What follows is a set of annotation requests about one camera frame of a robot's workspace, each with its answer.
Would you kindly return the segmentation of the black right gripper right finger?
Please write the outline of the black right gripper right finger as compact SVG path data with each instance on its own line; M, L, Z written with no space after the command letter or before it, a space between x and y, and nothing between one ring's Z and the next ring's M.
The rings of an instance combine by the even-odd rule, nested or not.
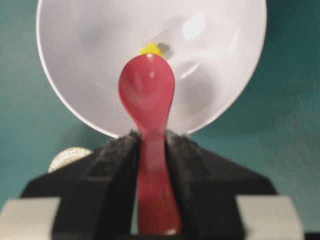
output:
M165 154L186 240L243 240L237 195L276 195L271 181L167 131Z

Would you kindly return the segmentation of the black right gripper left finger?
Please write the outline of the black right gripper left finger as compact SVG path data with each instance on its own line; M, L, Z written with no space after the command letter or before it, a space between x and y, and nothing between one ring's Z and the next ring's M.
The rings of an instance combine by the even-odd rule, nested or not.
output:
M108 141L90 155L32 179L22 198L58 197L54 240L131 240L140 137Z

